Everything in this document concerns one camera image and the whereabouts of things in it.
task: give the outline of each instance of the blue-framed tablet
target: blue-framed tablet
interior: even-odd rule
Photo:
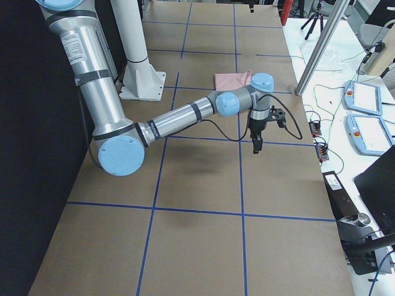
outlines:
[[[346,127],[352,144],[362,155],[381,156],[395,144],[380,116],[348,115]]]
[[[350,110],[370,115],[382,115],[380,88],[349,80],[344,88],[344,103]]]

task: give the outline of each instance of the blue cable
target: blue cable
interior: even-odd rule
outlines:
[[[377,281],[378,273],[380,272],[381,266],[383,265],[384,261],[394,252],[395,252],[395,250],[392,250],[387,255],[385,255],[384,258],[382,259],[382,261],[380,262],[380,264],[378,265],[376,275],[375,275],[375,278],[373,279],[372,285],[370,286],[370,291],[369,291],[368,296],[372,296],[373,287],[375,286],[375,283]]]

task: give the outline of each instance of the white label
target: white label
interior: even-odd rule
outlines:
[[[373,86],[354,83],[354,106],[377,111],[376,89]]]
[[[64,36],[62,38],[64,50],[69,58],[70,65],[87,60],[84,47],[78,33]]]
[[[326,175],[325,177],[333,191],[341,189],[341,185],[335,175]]]
[[[387,151],[391,148],[386,133],[375,117],[355,117],[358,129],[367,150]]]

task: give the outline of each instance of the black monitor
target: black monitor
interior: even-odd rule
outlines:
[[[395,146],[356,176],[354,182],[383,233],[395,232]]]

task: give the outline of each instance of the white table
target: white table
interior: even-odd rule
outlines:
[[[289,54],[293,59],[293,67],[296,75],[296,79],[299,81],[300,77],[306,67],[306,63],[302,57],[301,45],[302,44],[313,44],[316,43],[319,36],[319,24],[314,28],[313,33],[309,36],[307,41],[304,37],[310,27],[310,24],[301,30],[301,27],[306,22],[304,19],[290,18],[284,27],[284,34],[286,42],[289,49]],[[338,175],[339,179],[346,188],[351,199],[355,203],[357,209],[362,213],[368,213],[365,204],[362,202],[358,190],[352,181],[352,179],[359,173],[366,170],[378,157],[369,157],[359,155],[355,148],[350,143],[345,130],[344,119],[347,114],[358,113],[355,111],[346,110],[341,99],[343,96],[343,89],[330,90],[323,88],[321,86],[316,86],[317,84],[322,84],[330,88],[337,88],[344,86],[346,81],[350,79],[357,79],[356,69],[358,69],[361,60],[364,58],[363,48],[358,42],[355,34],[351,30],[348,23],[344,20],[340,21],[331,41],[329,42],[328,49],[335,48],[343,61],[344,69],[341,71],[315,71],[312,79],[310,80],[307,88],[302,96],[303,103],[305,104],[305,109],[314,110],[320,114],[322,119],[332,119],[332,116],[317,107],[317,102],[319,106],[335,113],[338,105],[339,109],[336,112],[335,120],[333,121],[333,126],[330,128],[330,121],[322,122],[322,137],[328,141],[329,137],[329,148],[335,151],[344,160],[344,169]],[[383,102],[395,103],[394,98],[389,93],[387,87],[381,80],[381,78],[375,78],[374,76],[359,75],[359,81],[369,80],[368,83],[374,84],[380,87],[381,96]],[[317,101],[314,98],[314,86]],[[307,113],[307,118],[312,116],[313,120],[317,119],[316,115],[312,113]],[[383,118],[394,121],[395,118],[395,107],[383,106]],[[395,134],[395,126],[387,124],[392,135]],[[322,171],[335,171],[339,172],[342,163],[340,159],[329,152],[330,160],[324,162],[322,165]],[[373,230],[378,230],[377,224],[372,219],[370,226]],[[368,291],[371,282],[368,279],[374,277],[374,274],[366,274],[363,276],[358,276],[355,274],[354,270],[349,268],[350,276],[352,279],[354,292],[356,296],[368,295]],[[390,296],[394,295],[395,291],[395,274],[380,275],[379,281],[375,284],[373,290],[373,295],[375,296]]]

